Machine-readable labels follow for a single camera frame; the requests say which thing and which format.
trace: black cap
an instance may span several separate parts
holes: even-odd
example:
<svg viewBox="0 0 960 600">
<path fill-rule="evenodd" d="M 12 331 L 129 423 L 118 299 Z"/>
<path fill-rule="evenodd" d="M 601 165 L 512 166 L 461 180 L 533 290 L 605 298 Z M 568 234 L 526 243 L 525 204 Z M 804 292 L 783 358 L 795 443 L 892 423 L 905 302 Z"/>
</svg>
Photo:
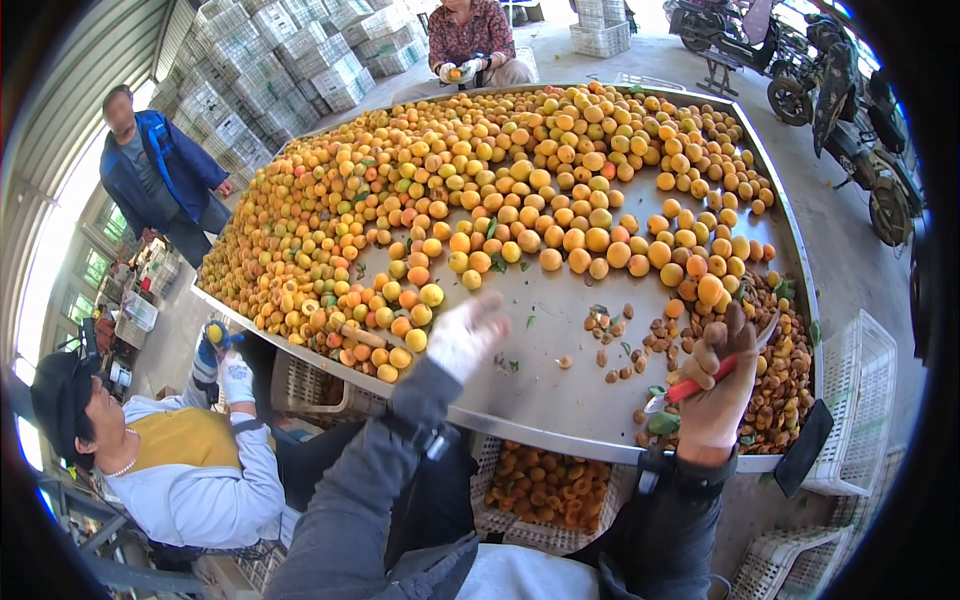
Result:
<svg viewBox="0 0 960 600">
<path fill-rule="evenodd" d="M 94 367 L 82 363 L 78 352 L 54 352 L 36 365 L 30 396 L 36 421 L 57 455 L 68 465 L 90 470 L 93 457 L 77 452 L 77 417 L 93 394 Z"/>
<path fill-rule="evenodd" d="M 112 89 L 111 91 L 107 92 L 107 95 L 104 97 L 104 102 L 100 106 L 101 112 L 107 111 L 107 103 L 117 94 L 123 94 L 124 96 L 127 96 L 128 98 L 133 100 L 133 92 L 130 91 L 130 86 L 126 84 L 120 84 L 116 86 L 114 89 Z"/>
</svg>

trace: wooden handle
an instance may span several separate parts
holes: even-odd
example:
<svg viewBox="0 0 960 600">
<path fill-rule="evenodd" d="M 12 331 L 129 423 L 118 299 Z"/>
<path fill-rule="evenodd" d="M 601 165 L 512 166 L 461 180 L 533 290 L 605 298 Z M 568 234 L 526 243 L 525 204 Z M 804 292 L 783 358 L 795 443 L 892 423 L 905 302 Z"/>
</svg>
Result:
<svg viewBox="0 0 960 600">
<path fill-rule="evenodd" d="M 361 342 L 368 346 L 373 346 L 374 348 L 384 348 L 387 346 L 387 341 L 380 336 L 376 335 L 375 333 L 370 333 L 369 331 L 364 331 L 363 329 L 354 327 L 352 325 L 340 325 L 340 334 L 349 338 L 353 338 L 357 342 Z"/>
<path fill-rule="evenodd" d="M 720 381 L 736 368 L 736 354 L 731 354 L 727 358 L 720 361 L 720 369 L 713 375 L 714 381 Z M 686 397 L 693 396 L 698 392 L 702 392 L 704 389 L 700 387 L 700 384 L 694 381 L 693 379 L 684 379 L 680 383 L 676 383 L 670 386 L 670 389 L 666 391 L 666 401 L 673 403 L 679 402 Z"/>
</svg>

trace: pearl necklace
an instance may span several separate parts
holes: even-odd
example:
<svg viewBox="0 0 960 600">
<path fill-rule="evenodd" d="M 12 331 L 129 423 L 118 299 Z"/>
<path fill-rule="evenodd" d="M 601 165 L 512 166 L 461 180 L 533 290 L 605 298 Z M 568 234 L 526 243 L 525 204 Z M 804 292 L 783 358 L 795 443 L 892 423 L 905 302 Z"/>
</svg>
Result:
<svg viewBox="0 0 960 600">
<path fill-rule="evenodd" d="M 133 431 L 133 430 L 130 429 L 129 427 L 125 427 L 125 429 L 126 429 L 127 433 L 132 433 L 132 434 L 134 434 L 134 436 L 136 436 L 136 437 L 138 437 L 138 438 L 140 437 L 140 434 L 138 434 L 137 432 Z M 104 475 L 104 476 L 105 476 L 105 477 L 119 477 L 120 475 L 123 475 L 124 473 L 126 473 L 127 471 L 129 471 L 130 469 L 132 469 L 132 468 L 133 468 L 133 465 L 134 465 L 135 463 L 136 463 L 136 457 L 134 456 L 134 457 L 133 457 L 133 460 L 130 462 L 129 465 L 121 468 L 120 470 L 118 470 L 118 471 L 115 472 L 115 473 L 112 473 L 112 474 L 110 474 L 110 475 Z"/>
</svg>

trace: bucket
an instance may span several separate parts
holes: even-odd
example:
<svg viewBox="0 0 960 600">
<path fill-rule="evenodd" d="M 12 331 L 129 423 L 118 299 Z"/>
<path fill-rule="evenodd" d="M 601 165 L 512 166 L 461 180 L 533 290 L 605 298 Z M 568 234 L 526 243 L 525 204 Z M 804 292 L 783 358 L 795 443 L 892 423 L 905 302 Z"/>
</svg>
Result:
<svg viewBox="0 0 960 600">
<path fill-rule="evenodd" d="M 125 388 L 130 387 L 131 373 L 121 367 L 120 363 L 113 363 L 110 367 L 110 381 Z"/>
</svg>

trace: crate of halved apricots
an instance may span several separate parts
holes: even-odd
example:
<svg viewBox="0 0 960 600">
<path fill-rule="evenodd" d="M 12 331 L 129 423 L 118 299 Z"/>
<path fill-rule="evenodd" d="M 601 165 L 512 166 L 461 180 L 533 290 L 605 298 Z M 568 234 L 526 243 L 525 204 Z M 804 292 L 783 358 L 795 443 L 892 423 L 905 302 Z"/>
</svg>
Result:
<svg viewBox="0 0 960 600">
<path fill-rule="evenodd" d="M 613 523 L 636 469 L 488 436 L 477 440 L 470 480 L 477 532 L 550 554 L 574 552 Z"/>
</svg>

